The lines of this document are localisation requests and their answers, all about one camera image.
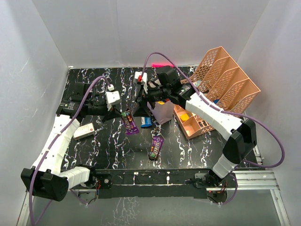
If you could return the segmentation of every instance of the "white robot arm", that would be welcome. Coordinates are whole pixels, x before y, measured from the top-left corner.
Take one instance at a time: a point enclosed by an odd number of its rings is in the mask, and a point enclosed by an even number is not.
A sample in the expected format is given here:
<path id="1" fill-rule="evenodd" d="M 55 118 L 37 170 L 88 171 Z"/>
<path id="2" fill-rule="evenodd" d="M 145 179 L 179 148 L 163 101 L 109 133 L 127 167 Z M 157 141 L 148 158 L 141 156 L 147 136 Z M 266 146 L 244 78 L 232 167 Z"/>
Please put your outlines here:
<path id="1" fill-rule="evenodd" d="M 121 117 L 121 113 L 115 108 L 115 105 L 120 103 L 120 95 L 118 91 L 114 91 L 112 85 L 109 86 L 109 91 L 105 92 L 103 100 L 93 101 L 94 96 L 91 92 L 88 100 L 83 105 L 78 117 L 61 133 L 61 130 L 71 122 L 71 117 L 79 108 L 79 104 L 87 91 L 89 84 L 76 83 L 74 93 L 68 99 L 63 99 L 56 112 L 55 122 L 42 149 L 41 154 L 33 163 L 30 169 L 23 169 L 21 179 L 23 180 L 27 190 L 30 190 L 30 183 L 35 169 L 41 163 L 37 176 L 34 181 L 33 195 L 48 198 L 51 200 L 61 201 L 67 194 L 68 189 L 73 188 L 81 183 L 93 183 L 93 175 L 91 166 L 77 166 L 68 171 L 61 172 L 61 165 L 65 156 L 66 150 L 72 139 L 76 129 L 80 126 L 80 121 L 87 115 L 102 115 L 103 122 Z M 59 134 L 59 137 L 54 142 L 50 150 L 49 144 Z M 47 156 L 43 161 L 42 158 L 45 152 Z"/>
<path id="2" fill-rule="evenodd" d="M 147 80 L 146 73 L 143 76 L 140 72 L 135 73 L 134 82 L 140 85 L 140 90 L 133 116 L 149 117 L 147 103 L 154 108 L 154 102 L 168 98 L 212 125 L 227 143 L 223 154 L 202 183 L 217 186 L 257 145 L 255 123 L 250 119 L 242 121 L 240 118 L 221 113 L 222 108 L 209 101 L 202 93 L 200 98 L 190 84 L 181 84 L 177 71 L 170 66 L 157 69 L 157 76 L 159 81 L 154 82 Z"/>

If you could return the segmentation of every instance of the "pink marker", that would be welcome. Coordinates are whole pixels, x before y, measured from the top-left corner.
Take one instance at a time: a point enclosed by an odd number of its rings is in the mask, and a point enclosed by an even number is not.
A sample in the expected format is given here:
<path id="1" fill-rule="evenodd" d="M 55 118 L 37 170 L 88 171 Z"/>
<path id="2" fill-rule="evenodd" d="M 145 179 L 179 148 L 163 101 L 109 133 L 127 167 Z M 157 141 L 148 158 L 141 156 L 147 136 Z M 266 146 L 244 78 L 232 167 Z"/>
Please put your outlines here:
<path id="1" fill-rule="evenodd" d="M 171 63 L 152 63 L 151 64 L 151 67 L 164 67 L 164 66 L 174 67 Z"/>

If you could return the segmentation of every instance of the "small white box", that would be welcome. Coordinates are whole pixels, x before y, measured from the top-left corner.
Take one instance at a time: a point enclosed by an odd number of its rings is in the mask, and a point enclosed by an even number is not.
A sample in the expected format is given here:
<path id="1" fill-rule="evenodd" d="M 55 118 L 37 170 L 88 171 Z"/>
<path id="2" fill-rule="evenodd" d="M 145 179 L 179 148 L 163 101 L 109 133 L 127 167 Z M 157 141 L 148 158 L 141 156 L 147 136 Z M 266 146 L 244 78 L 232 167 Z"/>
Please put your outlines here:
<path id="1" fill-rule="evenodd" d="M 76 140 L 82 139 L 84 137 L 93 135 L 95 133 L 94 126 L 92 123 L 87 125 L 78 127 L 78 129 L 74 132 L 73 137 Z"/>

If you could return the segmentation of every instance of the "yellow object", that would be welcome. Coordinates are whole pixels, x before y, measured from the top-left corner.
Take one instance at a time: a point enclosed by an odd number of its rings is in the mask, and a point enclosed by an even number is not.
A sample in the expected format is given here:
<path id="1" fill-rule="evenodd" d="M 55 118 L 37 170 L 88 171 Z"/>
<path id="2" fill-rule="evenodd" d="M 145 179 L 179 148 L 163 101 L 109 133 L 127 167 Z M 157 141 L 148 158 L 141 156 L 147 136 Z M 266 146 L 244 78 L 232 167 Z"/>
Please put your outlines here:
<path id="1" fill-rule="evenodd" d="M 189 119 L 189 115 L 188 114 L 182 114 L 181 116 L 180 116 L 180 118 L 181 118 L 181 121 L 187 121 L 188 119 Z"/>

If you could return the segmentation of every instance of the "white wall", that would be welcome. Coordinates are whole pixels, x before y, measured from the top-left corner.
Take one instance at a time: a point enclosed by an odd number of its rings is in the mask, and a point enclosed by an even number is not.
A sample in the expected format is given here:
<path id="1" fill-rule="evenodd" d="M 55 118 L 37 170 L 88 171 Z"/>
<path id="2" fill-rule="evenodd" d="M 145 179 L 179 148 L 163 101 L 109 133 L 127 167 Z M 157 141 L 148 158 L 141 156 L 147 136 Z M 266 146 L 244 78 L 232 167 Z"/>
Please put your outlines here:
<path id="1" fill-rule="evenodd" d="M 0 225 L 16 225 L 22 169 L 44 146 L 67 66 L 31 0 L 0 1 Z"/>
<path id="2" fill-rule="evenodd" d="M 218 46 L 238 59 L 268 0 L 33 2 L 67 65 L 116 67 L 141 66 L 153 51 L 199 64 Z"/>
<path id="3" fill-rule="evenodd" d="M 271 0 L 246 44 L 238 64 L 261 88 L 248 113 L 269 125 L 286 149 L 284 163 L 274 172 L 292 225 L 301 210 L 301 2 Z M 264 163 L 276 163 L 276 141 L 257 127 Z"/>

